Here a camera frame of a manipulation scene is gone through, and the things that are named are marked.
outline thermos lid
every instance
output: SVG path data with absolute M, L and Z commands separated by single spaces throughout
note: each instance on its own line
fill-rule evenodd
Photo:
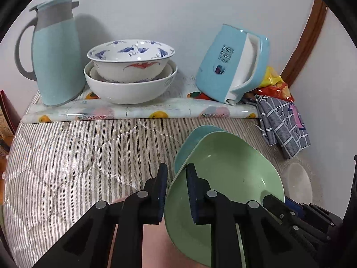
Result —
M 60 4 L 60 3 L 67 3 L 67 2 L 71 2 L 72 0 L 52 0 L 52 1 L 49 1 L 49 2 L 43 2 L 43 3 L 40 3 L 36 6 L 33 6 L 32 8 L 30 8 L 29 11 L 32 11 L 32 10 L 36 10 L 36 11 L 39 11 L 39 10 L 44 10 L 48 7 L 51 7 L 53 5 L 56 5 L 56 4 Z

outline snack bag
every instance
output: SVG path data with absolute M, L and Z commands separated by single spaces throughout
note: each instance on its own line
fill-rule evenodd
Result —
M 279 98 L 288 102 L 295 101 L 286 82 L 283 81 L 271 66 L 267 67 L 264 79 L 260 86 L 252 92 L 256 95 Z
M 267 70 L 265 71 L 263 81 L 260 83 L 258 87 L 267 87 L 267 86 L 275 85 L 278 82 L 284 82 L 284 81 L 276 73 L 275 69 L 273 69 L 271 66 L 267 66 Z

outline teal plate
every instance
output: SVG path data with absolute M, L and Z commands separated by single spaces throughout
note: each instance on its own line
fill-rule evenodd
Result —
M 196 147 L 199 141 L 206 135 L 217 132 L 223 131 L 221 128 L 212 125 L 202 125 L 194 129 L 190 135 L 187 137 L 183 145 L 181 146 L 180 150 L 178 151 L 175 161 L 174 161 L 174 172 L 175 174 L 178 173 L 181 166 L 186 161 L 187 157 L 191 154 L 192 150 Z

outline red snack bag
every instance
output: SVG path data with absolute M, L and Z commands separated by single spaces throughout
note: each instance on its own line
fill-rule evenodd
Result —
M 295 102 L 286 82 L 278 82 L 267 87 L 258 87 L 252 91 L 256 95 L 278 98 L 287 102 Z

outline light blue thermos jug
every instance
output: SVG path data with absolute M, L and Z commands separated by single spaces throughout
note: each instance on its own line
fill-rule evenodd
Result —
M 23 76 L 37 81 L 42 101 L 59 106 L 76 98 L 86 80 L 81 66 L 78 32 L 72 9 L 79 2 L 53 0 L 30 9 L 37 16 L 21 31 L 15 45 L 15 63 Z M 20 40 L 24 31 L 35 26 L 32 37 L 33 72 L 27 72 L 19 58 Z

